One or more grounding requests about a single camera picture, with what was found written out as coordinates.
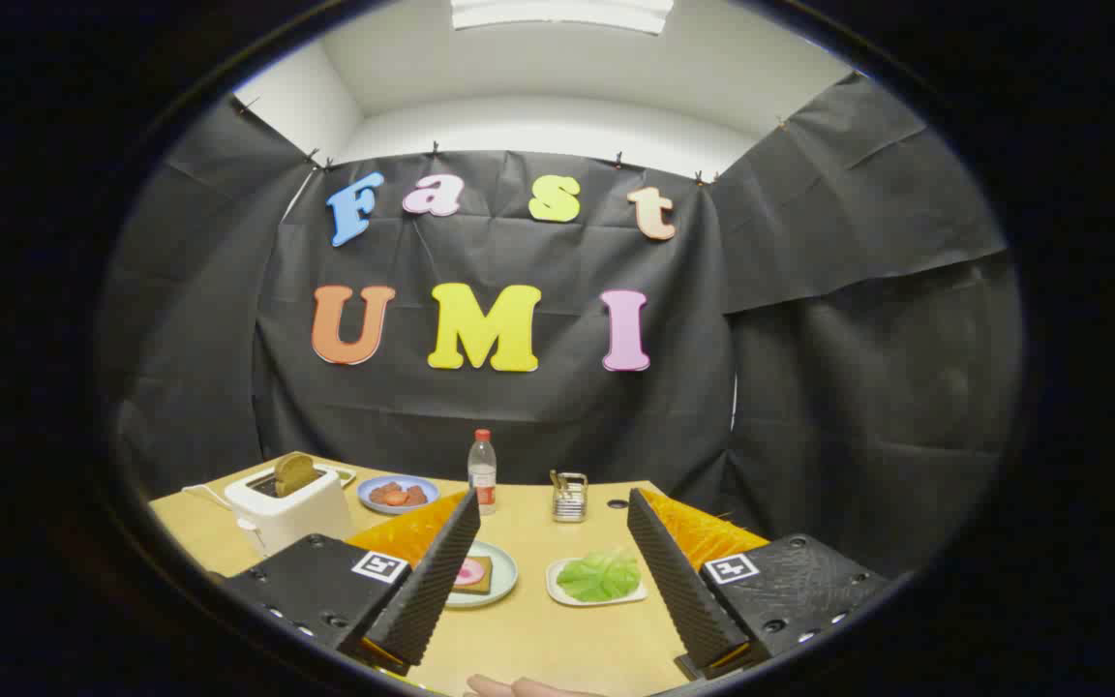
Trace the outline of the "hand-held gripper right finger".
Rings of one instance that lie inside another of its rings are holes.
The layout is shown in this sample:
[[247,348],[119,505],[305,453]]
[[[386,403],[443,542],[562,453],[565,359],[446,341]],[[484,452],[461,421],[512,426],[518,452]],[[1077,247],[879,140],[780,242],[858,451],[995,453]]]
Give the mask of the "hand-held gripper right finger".
[[642,553],[694,680],[774,660],[849,622],[890,578],[806,533],[767,541],[636,487],[627,526]]

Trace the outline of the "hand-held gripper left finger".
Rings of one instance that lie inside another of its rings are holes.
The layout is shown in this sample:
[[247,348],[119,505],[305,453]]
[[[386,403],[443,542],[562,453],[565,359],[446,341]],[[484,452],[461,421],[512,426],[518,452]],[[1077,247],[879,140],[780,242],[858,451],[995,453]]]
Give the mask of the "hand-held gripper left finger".
[[403,676],[421,664],[479,529],[474,493],[450,494],[347,541],[301,535],[222,588],[311,643]]

